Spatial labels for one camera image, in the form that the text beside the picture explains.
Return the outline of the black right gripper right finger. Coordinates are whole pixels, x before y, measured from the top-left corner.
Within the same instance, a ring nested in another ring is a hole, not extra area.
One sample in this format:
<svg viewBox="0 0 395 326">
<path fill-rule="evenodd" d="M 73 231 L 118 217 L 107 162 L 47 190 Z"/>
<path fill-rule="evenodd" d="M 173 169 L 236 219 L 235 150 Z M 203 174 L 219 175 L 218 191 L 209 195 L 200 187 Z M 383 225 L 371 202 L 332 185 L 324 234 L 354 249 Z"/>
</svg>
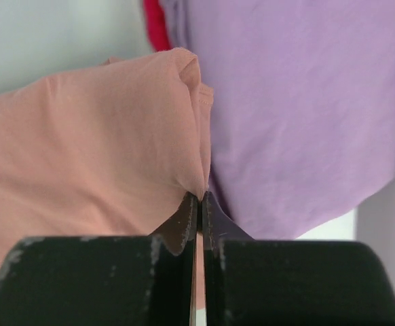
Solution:
<svg viewBox="0 0 395 326">
<path fill-rule="evenodd" d="M 208 325 L 395 325 L 392 284 L 362 242 L 255 240 L 210 192 L 200 230 Z"/>
</svg>

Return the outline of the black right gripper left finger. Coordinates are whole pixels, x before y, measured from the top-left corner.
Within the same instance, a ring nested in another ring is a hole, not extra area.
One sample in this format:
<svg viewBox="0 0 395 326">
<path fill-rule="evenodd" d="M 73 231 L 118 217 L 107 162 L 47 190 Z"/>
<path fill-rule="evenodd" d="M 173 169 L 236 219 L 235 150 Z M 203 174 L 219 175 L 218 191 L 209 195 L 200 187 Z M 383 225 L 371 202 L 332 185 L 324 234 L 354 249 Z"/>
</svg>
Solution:
<svg viewBox="0 0 395 326">
<path fill-rule="evenodd" d="M 148 236 L 36 237 L 0 267 L 0 325 L 194 325 L 198 200 Z"/>
</svg>

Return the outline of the pink printed t shirt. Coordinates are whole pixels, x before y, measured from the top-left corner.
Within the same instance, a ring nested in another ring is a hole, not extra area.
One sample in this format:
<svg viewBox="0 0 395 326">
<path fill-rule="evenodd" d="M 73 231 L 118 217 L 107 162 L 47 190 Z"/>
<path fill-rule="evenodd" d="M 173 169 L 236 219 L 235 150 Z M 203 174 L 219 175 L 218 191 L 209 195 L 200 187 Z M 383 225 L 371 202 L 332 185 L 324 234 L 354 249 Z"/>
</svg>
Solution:
<svg viewBox="0 0 395 326">
<path fill-rule="evenodd" d="M 0 265 L 27 236 L 149 234 L 210 174 L 212 89 L 175 48 L 0 95 Z"/>
</svg>

